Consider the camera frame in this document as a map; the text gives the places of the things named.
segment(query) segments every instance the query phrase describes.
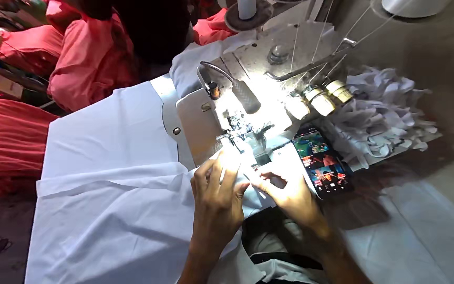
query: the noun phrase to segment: right hand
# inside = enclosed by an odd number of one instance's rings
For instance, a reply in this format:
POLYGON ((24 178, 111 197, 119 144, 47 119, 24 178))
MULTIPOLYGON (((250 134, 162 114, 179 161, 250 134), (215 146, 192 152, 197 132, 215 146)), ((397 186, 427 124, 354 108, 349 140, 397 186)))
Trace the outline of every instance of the right hand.
POLYGON ((318 235, 328 231, 325 217, 321 214, 302 174, 283 173, 273 163, 260 167, 258 172, 261 178, 253 180, 252 185, 272 197, 286 216, 301 228, 312 229, 318 235), (280 179, 285 187, 276 187, 270 178, 280 179))

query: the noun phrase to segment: phone screen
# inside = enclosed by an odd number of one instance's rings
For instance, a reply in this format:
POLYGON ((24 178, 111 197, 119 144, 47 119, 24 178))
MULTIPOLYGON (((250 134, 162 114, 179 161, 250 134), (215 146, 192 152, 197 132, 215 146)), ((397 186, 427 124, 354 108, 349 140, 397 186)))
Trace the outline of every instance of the phone screen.
POLYGON ((320 198, 353 190, 338 154, 316 128, 301 128, 292 142, 320 198))

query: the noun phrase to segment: red fabric pile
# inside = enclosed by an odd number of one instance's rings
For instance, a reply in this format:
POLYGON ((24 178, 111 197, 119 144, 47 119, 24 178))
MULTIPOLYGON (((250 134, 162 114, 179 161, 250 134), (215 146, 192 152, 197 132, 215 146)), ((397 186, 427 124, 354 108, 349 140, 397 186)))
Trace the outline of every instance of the red fabric pile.
POLYGON ((13 100, 0 99, 0 196, 27 179, 39 180, 48 125, 57 116, 13 100))
POLYGON ((197 20, 197 24, 194 26, 194 41, 198 45, 224 40, 237 34, 225 24, 224 17, 226 12, 227 9, 223 8, 206 20, 197 20))
POLYGON ((48 1, 46 16, 48 22, 62 34, 66 32, 70 23, 82 18, 75 8, 58 0, 48 1))
POLYGON ((66 29, 48 93, 74 112, 137 84, 136 74, 133 45, 117 14, 111 21, 84 18, 66 29))
POLYGON ((59 60, 63 35, 44 25, 18 32, 2 32, 0 59, 24 71, 50 75, 59 60))

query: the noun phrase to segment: left hand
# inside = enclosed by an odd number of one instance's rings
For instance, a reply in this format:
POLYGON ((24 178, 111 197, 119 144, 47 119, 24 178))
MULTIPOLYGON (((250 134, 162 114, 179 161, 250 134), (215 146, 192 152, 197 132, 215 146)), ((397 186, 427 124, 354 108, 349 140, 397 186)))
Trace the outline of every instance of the left hand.
POLYGON ((199 167, 190 180, 195 199, 191 253, 207 252, 218 259, 243 223, 241 204, 250 183, 235 185, 240 164, 229 161, 228 157, 220 152, 216 160, 208 160, 199 167))

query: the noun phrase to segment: finger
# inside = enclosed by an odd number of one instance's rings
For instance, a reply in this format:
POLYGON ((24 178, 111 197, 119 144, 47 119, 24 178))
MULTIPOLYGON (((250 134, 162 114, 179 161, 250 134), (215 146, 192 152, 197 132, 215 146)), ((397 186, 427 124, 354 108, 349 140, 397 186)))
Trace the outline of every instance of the finger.
POLYGON ((195 184, 195 178, 192 177, 190 179, 190 185, 192 186, 192 193, 194 194, 194 197, 197 196, 197 190, 196 190, 196 184, 195 184))
POLYGON ((258 190, 268 194, 270 197, 273 199, 276 199, 278 196, 278 192, 280 192, 281 189, 275 187, 269 180, 263 180, 263 179, 256 179, 252 180, 252 185, 256 187, 258 190))
POLYGON ((245 194, 245 191, 249 186, 250 186, 249 182, 242 182, 234 186, 234 194, 239 200, 243 199, 243 195, 245 194))
POLYGON ((223 160, 225 160, 224 151, 220 151, 218 158, 213 163, 207 190, 218 190, 220 188, 220 176, 222 175, 222 171, 224 169, 223 160))
POLYGON ((208 187, 208 179, 206 173, 211 169, 216 160, 207 160, 200 166, 194 173, 194 182, 196 184, 196 191, 202 192, 208 187))
POLYGON ((224 180, 222 180, 219 193, 225 198, 232 197, 234 184, 236 183, 236 179, 238 177, 239 166, 239 161, 227 161, 224 165, 224 180))
POLYGON ((284 174, 281 171, 281 169, 276 167, 272 162, 265 164, 265 165, 259 167, 258 169, 259 169, 259 174, 262 177, 280 178, 280 179, 286 180, 286 178, 283 177, 284 174))

